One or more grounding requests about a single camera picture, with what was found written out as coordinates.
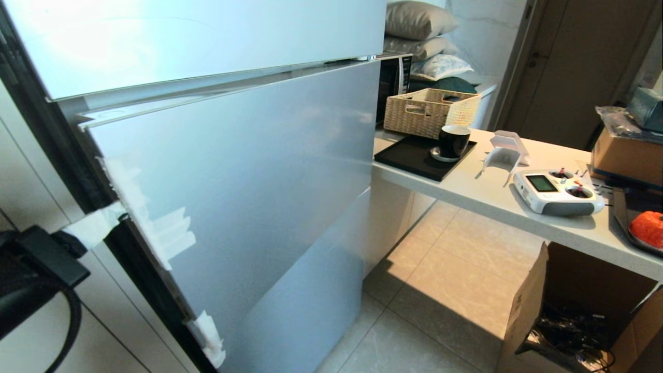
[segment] pillow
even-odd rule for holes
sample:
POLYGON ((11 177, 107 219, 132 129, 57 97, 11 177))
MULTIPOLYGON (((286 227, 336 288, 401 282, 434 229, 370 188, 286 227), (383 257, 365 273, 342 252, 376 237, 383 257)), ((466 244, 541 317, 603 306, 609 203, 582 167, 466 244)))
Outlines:
POLYGON ((421 41, 385 37, 384 50, 412 53, 413 61, 423 61, 440 53, 456 54, 458 52, 456 45, 443 37, 421 41))
POLYGON ((426 40, 448 33, 458 22, 446 10, 419 1, 399 1, 387 5, 385 33, 412 40, 426 40))
POLYGON ((460 58, 450 54, 436 54, 425 61, 413 63, 410 78, 437 82, 440 79, 467 71, 474 71, 474 69, 460 58))

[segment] black cable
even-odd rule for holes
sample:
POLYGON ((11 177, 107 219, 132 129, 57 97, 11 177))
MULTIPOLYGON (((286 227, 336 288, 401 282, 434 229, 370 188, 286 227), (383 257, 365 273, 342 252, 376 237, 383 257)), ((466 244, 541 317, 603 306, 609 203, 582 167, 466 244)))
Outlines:
POLYGON ((76 292, 73 289, 70 289, 63 283, 58 280, 46 278, 46 277, 28 277, 21 279, 12 279, 0 283, 0 297, 4 297, 14 291, 26 289, 29 287, 47 287, 55 289, 61 292, 64 297, 67 299, 70 310, 70 322, 69 322, 69 331, 67 332, 67 337, 64 339, 64 344, 62 345, 62 350, 60 354, 53 360, 53 363, 48 367, 44 373, 54 373, 65 356, 69 353, 74 345, 76 336, 81 327, 82 321, 82 311, 81 311, 81 301, 76 295, 76 292))

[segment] silver refrigerator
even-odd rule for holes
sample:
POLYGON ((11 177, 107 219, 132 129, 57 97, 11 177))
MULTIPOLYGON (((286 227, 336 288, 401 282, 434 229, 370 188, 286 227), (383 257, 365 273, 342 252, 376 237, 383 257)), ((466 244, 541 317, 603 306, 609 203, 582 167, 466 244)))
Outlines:
POLYGON ((385 1, 2 5, 15 99, 201 371, 313 372, 359 311, 385 1))

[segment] wooden door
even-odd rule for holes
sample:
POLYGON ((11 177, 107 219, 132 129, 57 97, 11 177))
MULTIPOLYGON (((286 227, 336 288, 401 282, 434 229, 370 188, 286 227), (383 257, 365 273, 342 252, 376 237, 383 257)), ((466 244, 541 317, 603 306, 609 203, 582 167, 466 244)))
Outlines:
POLYGON ((548 0, 532 47, 523 52, 528 60, 512 105, 497 127, 587 149, 601 123, 594 107, 614 104, 623 81, 633 80, 653 12, 660 23, 660 0, 548 0))

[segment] floor tile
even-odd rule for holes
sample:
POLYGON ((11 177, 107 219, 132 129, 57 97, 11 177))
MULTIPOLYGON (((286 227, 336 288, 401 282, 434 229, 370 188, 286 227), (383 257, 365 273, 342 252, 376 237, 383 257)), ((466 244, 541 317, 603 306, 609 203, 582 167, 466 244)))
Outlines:
POLYGON ((434 245, 520 284, 532 268, 543 241, 518 228, 460 210, 434 245))
POLYGON ((428 242, 407 235, 394 251, 366 276, 364 292, 383 305, 388 305, 431 247, 428 242))
POLYGON ((488 373, 497 365, 517 288, 432 248, 389 309, 488 373))
POLYGON ((414 226, 409 235, 429 244, 434 244, 458 210, 459 208, 452 204, 436 201, 435 205, 414 226))
POLYGON ((366 294, 362 294, 361 310, 357 320, 345 332, 343 338, 338 341, 336 346, 322 361, 316 373, 336 373, 352 352, 359 346, 369 329, 373 326, 377 318, 384 311, 385 306, 366 294))
POLYGON ((386 310, 340 373, 479 373, 421 331, 386 310))

